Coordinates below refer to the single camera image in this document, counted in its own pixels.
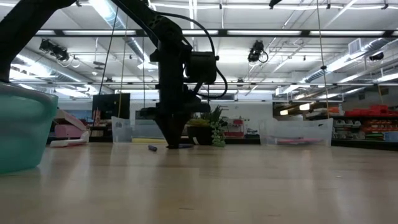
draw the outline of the teal plastic bin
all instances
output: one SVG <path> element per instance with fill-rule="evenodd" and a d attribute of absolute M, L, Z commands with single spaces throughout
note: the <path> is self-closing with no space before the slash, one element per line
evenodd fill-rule
<path fill-rule="evenodd" d="M 40 164 L 58 97 L 0 83 L 0 174 Z"/>

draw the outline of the black monitor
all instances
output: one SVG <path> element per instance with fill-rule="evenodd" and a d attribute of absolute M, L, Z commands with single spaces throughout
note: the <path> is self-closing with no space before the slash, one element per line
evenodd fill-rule
<path fill-rule="evenodd" d="M 122 93 L 121 101 L 119 100 L 120 94 L 95 95 L 93 111 L 100 110 L 101 119 L 111 119 L 112 116 L 118 116 L 121 104 L 119 118 L 130 119 L 130 93 Z"/>

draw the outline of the robotic arm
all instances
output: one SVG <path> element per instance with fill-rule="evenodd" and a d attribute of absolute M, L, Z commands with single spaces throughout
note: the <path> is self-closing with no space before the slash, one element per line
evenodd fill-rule
<path fill-rule="evenodd" d="M 76 0 L 20 0 L 1 21 L 0 81 L 9 81 L 12 60 L 58 9 Z M 192 52 L 181 28 L 161 12 L 151 10 L 141 0 L 112 0 L 141 26 L 157 50 L 151 62 L 159 63 L 159 103 L 141 113 L 153 118 L 164 134 L 169 148 L 178 148 L 182 129 L 194 112 L 208 112 L 210 106 L 196 97 L 201 85 L 216 79 L 216 57 L 213 52 Z M 197 83 L 193 91 L 184 83 Z"/>

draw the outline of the clear plastic bin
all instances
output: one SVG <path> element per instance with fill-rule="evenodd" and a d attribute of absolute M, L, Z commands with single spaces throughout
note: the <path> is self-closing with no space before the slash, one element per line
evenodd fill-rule
<path fill-rule="evenodd" d="M 146 139 L 164 139 L 162 131 L 155 121 L 146 124 L 138 124 L 133 126 L 133 138 L 146 138 Z"/>
<path fill-rule="evenodd" d="M 0 173 L 37 166 L 58 97 L 0 83 Z"/>
<path fill-rule="evenodd" d="M 333 134 L 333 118 L 318 121 L 262 120 L 259 125 L 261 144 L 324 145 L 330 146 Z"/>
<path fill-rule="evenodd" d="M 112 137 L 113 143 L 131 142 L 132 127 L 129 119 L 112 117 Z"/>

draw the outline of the table surface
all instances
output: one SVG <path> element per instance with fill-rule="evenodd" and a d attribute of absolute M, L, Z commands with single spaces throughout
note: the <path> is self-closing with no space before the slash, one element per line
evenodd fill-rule
<path fill-rule="evenodd" d="M 397 223 L 398 153 L 142 144 L 46 149 L 0 176 L 1 223 Z"/>

